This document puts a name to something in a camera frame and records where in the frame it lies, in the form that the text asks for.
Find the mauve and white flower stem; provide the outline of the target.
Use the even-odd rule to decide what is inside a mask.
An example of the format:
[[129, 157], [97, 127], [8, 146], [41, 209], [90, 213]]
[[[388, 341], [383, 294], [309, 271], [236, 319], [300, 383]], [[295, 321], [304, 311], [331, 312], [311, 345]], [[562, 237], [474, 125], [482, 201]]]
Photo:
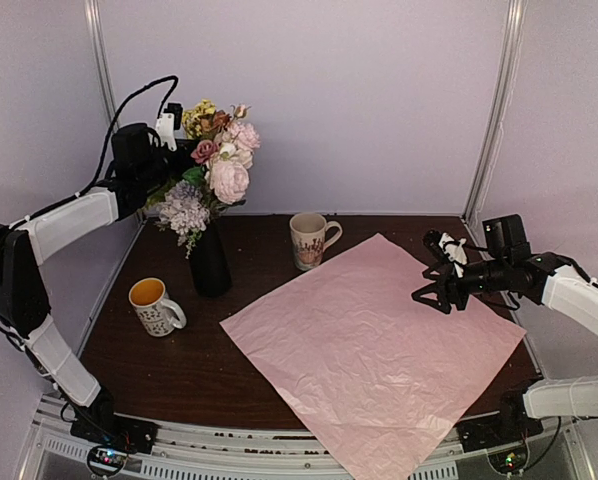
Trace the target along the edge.
[[210, 169], [218, 161], [234, 160], [236, 153], [237, 148], [231, 142], [216, 143], [212, 140], [202, 140], [191, 153], [191, 158], [197, 165]]

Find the blue white hydrangea bunch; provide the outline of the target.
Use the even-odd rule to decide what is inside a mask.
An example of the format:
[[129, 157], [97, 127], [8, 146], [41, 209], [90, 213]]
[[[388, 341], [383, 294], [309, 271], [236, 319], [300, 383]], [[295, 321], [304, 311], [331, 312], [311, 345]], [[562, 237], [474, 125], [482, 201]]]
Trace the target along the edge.
[[200, 198], [170, 199], [156, 207], [157, 226], [161, 231], [170, 230], [177, 236], [177, 245], [185, 248], [188, 259], [196, 241], [208, 227], [210, 211]]

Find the yellow small flower bunch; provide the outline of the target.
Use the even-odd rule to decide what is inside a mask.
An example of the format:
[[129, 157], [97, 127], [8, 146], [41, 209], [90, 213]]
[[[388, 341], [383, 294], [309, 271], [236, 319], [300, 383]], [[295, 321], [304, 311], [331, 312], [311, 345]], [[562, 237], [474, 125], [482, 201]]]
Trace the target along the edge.
[[186, 138], [189, 140], [207, 139], [213, 130], [215, 113], [216, 105], [208, 99], [202, 99], [192, 109], [184, 110], [181, 126]]

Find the large pale pink peony stem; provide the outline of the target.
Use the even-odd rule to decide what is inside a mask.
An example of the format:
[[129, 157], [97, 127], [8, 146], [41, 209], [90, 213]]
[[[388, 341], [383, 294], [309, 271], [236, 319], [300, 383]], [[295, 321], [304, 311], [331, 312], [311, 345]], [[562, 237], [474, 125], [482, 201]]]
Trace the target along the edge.
[[248, 170], [237, 161], [219, 160], [210, 169], [210, 189], [224, 204], [232, 205], [241, 201], [249, 182]]

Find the orange brown flower stem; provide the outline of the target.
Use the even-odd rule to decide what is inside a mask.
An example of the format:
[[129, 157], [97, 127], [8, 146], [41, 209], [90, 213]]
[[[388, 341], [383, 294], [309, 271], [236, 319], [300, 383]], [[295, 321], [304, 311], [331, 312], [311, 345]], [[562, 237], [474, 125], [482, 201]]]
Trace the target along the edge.
[[223, 131], [231, 122], [232, 116], [224, 110], [208, 113], [200, 118], [200, 127], [203, 137], [214, 138]]

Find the pink rose stem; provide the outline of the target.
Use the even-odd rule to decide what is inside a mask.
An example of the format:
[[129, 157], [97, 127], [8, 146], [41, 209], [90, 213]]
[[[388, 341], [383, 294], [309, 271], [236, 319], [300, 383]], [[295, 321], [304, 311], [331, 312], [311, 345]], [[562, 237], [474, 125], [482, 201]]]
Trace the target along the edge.
[[253, 165], [254, 153], [261, 146], [258, 132], [252, 123], [245, 121], [250, 107], [238, 104], [233, 107], [232, 119], [222, 132], [220, 155], [240, 163], [246, 169]]

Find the pink tissue wrapping sheet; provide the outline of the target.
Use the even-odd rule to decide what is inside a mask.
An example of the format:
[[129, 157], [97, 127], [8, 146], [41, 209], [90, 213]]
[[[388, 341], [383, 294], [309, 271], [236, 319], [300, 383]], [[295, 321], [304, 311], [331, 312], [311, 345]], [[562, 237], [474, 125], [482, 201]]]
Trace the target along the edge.
[[417, 303], [421, 264], [375, 235], [222, 326], [357, 479], [404, 479], [491, 384], [524, 330], [476, 303]]

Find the white green hydrangea bunch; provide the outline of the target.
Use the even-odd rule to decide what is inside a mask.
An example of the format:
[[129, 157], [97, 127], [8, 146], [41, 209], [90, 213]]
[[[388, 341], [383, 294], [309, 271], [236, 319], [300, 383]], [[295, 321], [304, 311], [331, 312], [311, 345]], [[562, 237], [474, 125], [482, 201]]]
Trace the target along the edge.
[[204, 167], [197, 166], [185, 170], [181, 175], [168, 180], [164, 186], [152, 193], [148, 197], [144, 209], [156, 208], [158, 204], [170, 199], [200, 198], [205, 185], [205, 174]]

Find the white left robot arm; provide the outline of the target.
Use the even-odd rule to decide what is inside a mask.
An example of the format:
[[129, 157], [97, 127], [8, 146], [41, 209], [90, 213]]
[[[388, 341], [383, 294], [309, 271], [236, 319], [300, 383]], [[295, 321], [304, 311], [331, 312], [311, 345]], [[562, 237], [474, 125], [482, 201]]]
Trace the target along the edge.
[[103, 388], [77, 358], [53, 317], [47, 263], [94, 232], [133, 216], [168, 180], [191, 167], [193, 140], [163, 121], [127, 125], [106, 142], [113, 159], [84, 191], [11, 224], [0, 224], [0, 327], [58, 390], [90, 407]]

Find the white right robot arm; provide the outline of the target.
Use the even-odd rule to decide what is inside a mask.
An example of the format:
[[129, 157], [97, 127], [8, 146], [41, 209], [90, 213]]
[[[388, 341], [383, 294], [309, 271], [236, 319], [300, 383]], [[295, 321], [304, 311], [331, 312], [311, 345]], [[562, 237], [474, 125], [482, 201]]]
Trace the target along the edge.
[[[470, 246], [447, 233], [431, 230], [423, 239], [435, 264], [422, 275], [427, 285], [412, 299], [443, 314], [465, 310], [472, 296], [505, 293], [510, 309], [519, 299], [563, 314], [598, 337], [598, 281], [572, 258], [554, 252], [533, 253], [522, 218], [517, 215], [482, 223], [488, 259], [470, 262]], [[513, 393], [492, 419], [498, 440], [514, 440], [530, 419], [577, 417], [598, 419], [598, 375], [578, 379], [539, 380]]]

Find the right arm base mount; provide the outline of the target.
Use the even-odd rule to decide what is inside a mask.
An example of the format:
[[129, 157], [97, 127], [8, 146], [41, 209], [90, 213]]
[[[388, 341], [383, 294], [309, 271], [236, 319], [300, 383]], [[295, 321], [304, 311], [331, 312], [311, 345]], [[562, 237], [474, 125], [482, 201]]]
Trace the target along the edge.
[[504, 392], [496, 413], [462, 420], [456, 427], [463, 451], [487, 450], [489, 465], [498, 474], [522, 475], [531, 465], [528, 440], [544, 431], [542, 422], [525, 410], [523, 394], [532, 383], [524, 381]]

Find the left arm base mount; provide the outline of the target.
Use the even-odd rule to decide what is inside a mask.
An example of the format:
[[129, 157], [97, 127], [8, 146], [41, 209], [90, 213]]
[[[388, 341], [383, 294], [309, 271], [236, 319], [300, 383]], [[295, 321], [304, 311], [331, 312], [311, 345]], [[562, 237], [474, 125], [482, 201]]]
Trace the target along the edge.
[[90, 406], [78, 405], [69, 397], [66, 406], [74, 413], [70, 434], [92, 443], [85, 462], [95, 479], [110, 479], [124, 469], [132, 455], [152, 452], [158, 425], [116, 414], [107, 389], [102, 388]]

